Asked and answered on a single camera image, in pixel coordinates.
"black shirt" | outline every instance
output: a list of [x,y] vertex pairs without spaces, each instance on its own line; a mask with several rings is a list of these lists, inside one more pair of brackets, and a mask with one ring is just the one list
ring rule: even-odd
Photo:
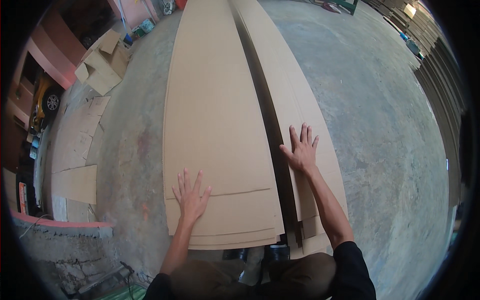
[[[332,300],[376,299],[367,265],[354,242],[346,241],[340,244],[333,252],[333,257],[336,273],[331,286]],[[143,300],[153,299],[175,299],[170,289],[170,276],[167,274],[158,274],[148,287]]]

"yellow car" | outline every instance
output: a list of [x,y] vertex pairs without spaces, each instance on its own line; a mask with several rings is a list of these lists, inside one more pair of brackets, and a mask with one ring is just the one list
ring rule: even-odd
[[30,133],[37,135],[55,117],[60,107],[63,88],[40,70],[35,79],[33,105],[30,113]]

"black shoe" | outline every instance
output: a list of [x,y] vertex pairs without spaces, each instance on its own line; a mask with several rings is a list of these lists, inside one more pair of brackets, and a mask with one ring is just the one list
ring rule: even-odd
[[287,261],[290,259],[290,247],[287,245],[267,245],[265,246],[264,265],[268,266],[271,262]]
[[222,261],[241,259],[244,262],[247,262],[248,249],[249,248],[223,250]]

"gray concrete floor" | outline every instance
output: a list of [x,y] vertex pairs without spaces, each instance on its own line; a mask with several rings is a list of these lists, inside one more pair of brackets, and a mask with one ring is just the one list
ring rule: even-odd
[[[378,299],[413,299],[443,259],[448,177],[436,121],[398,33],[363,2],[354,16],[307,3],[261,1],[299,62],[336,150],[349,220]],[[115,224],[107,255],[155,276],[170,243],[162,126],[181,12],[135,43],[100,120],[96,215]],[[221,252],[189,252],[218,260]]]

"knee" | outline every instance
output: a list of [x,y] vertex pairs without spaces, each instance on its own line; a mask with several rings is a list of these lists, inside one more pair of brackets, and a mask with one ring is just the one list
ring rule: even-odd
[[178,299],[206,299],[214,286],[212,266],[206,261],[188,261],[170,275],[171,289]]
[[302,258],[298,282],[306,298],[316,298],[327,293],[335,277],[336,263],[333,256],[314,253]]

